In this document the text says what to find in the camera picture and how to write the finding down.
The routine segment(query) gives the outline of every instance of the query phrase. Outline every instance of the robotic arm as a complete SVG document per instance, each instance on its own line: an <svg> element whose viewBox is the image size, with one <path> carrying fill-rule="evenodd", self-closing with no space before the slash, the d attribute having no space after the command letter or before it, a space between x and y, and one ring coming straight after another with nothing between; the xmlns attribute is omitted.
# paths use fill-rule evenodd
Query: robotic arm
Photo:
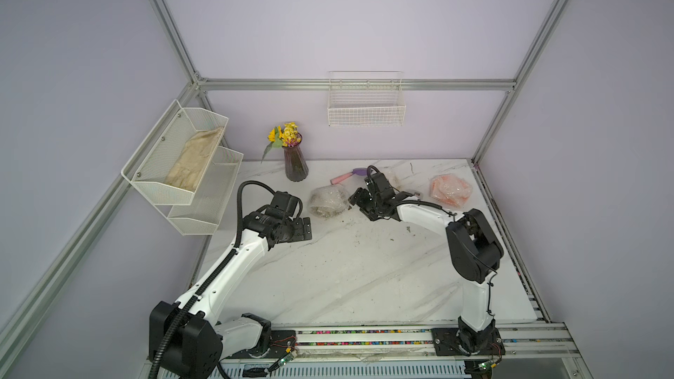
<svg viewBox="0 0 674 379"><path fill-rule="evenodd" d="M464 279L463 309L452 347L466 355L488 348L496 329L489 309L491 279L503 249L484 214L471 209L455 221L455 214L441 206L392 188L374 166L368 167L365 183L367 189L359 188L349 200L370 220L408 221L447 237L452 265ZM274 197L269 205L243 217L241 194L250 184L265 188ZM220 359L237 351L265 354L270 347L271 322L249 313L226 324L218 318L226 300L266 252L276 244L311 239L311 222L308 217L300 218L301 213L301 200L287 192L276 192L259 181L240 185L237 235L232 244L190 290L173 304L160 302L150 314L150 379L156 379L160 367L182 379L206 379L220 366ZM290 352L268 369L252 374L266 376L294 355Z"/></svg>
<svg viewBox="0 0 674 379"><path fill-rule="evenodd" d="M242 217L243 188L255 184L274 194L269 205ZM302 201L259 181L237 191L237 235L211 268L173 303L160 302L150 314L150 379L159 367L183 379L205 379L219 361L240 350L262 356L270 347L271 322L253 314L220 324L224 303L253 265L274 245L311 239L311 221L300 218ZM279 359L272 371L290 361ZM268 371L258 372L266 376Z"/></svg>
<svg viewBox="0 0 674 379"><path fill-rule="evenodd" d="M484 214L471 209L454 221L455 215L440 205L394 189L373 165L367 167L365 184L367 189L359 188L349 201L371 221L407 221L447 237L451 263L464 280L463 308L452 347L465 355L487 349L496 329L489 308L491 280L499 268L503 248Z"/></svg>

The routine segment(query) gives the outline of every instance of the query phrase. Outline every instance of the red wire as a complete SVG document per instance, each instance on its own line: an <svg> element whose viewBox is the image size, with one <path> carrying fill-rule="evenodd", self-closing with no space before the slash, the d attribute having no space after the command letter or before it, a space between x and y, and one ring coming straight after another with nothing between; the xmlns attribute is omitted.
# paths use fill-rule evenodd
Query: red wire
<svg viewBox="0 0 674 379"><path fill-rule="evenodd" d="M499 351L499 358L501 358L501 347L499 347L498 345L496 345L496 344L494 344L494 343L491 343L491 344L492 344L494 347L496 347L496 350Z"/></svg>
<svg viewBox="0 0 674 379"><path fill-rule="evenodd" d="M292 335L292 336L290 336L290 337L288 337L288 338L283 338L283 339L279 339L279 340L272 341L272 342L273 342L273 343L280 343L281 341L286 341L286 340L291 339L291 338L292 338L292 339L297 339L297 338L295 338L295 335Z"/></svg>

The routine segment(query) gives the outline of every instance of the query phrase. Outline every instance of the white wire basket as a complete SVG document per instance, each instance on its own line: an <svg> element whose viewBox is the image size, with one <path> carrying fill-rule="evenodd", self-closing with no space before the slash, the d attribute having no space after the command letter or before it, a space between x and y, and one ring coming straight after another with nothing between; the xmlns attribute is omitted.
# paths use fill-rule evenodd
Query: white wire basket
<svg viewBox="0 0 674 379"><path fill-rule="evenodd" d="M243 154L218 144L228 118L198 107L181 107L135 171L133 157L122 168L122 176L183 235L213 234L223 218ZM185 143L198 132L222 128L204 160L192 189L165 183Z"/></svg>
<svg viewBox="0 0 674 379"><path fill-rule="evenodd" d="M135 175L128 179L153 205L190 205L196 195L196 190L201 186L206 172L196 182L195 190L188 190L164 183L166 176L178 161L185 143L200 131L212 131L223 128L217 141L214 141L213 149L206 160L208 165L215 154L216 145L223 138L224 128L229 119L223 115L209 112L202 108L180 107L173 119L162 132L161 138L147 154L140 164Z"/></svg>
<svg viewBox="0 0 674 379"><path fill-rule="evenodd" d="M331 72L330 126L402 126L402 72Z"/></svg>
<svg viewBox="0 0 674 379"><path fill-rule="evenodd" d="M166 218L183 235L213 234L223 219L243 154L217 147L190 205L175 205Z"/></svg>

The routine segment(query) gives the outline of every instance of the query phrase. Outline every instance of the purple glass vase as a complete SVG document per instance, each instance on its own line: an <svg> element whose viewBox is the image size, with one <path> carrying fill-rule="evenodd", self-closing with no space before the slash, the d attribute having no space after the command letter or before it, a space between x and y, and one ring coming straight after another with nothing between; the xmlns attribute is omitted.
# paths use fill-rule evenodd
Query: purple glass vase
<svg viewBox="0 0 674 379"><path fill-rule="evenodd" d="M286 177L291 181L301 181L307 178L309 168L307 161L304 160L302 150L299 148L300 143L292 147L283 147L284 159L286 162Z"/></svg>

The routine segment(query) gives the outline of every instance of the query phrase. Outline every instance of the white wall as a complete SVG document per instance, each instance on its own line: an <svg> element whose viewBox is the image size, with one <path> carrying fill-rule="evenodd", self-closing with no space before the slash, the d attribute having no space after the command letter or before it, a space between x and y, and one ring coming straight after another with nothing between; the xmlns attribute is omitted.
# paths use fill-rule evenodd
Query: white wall
<svg viewBox="0 0 674 379"><path fill-rule="evenodd" d="M186 81L147 0L0 0L0 328ZM202 240L131 192L11 377L138 374Z"/></svg>
<svg viewBox="0 0 674 379"><path fill-rule="evenodd" d="M328 126L327 91L210 91L217 113L229 117L227 143L244 159L259 160L267 135L297 122L306 159L465 158L475 152L502 91L405 91L404 125ZM274 149L268 159L283 159Z"/></svg>
<svg viewBox="0 0 674 379"><path fill-rule="evenodd" d="M512 78L553 0L168 0L211 78Z"/></svg>
<svg viewBox="0 0 674 379"><path fill-rule="evenodd" d="M573 0L481 167L595 379L670 377L674 0Z"/></svg>

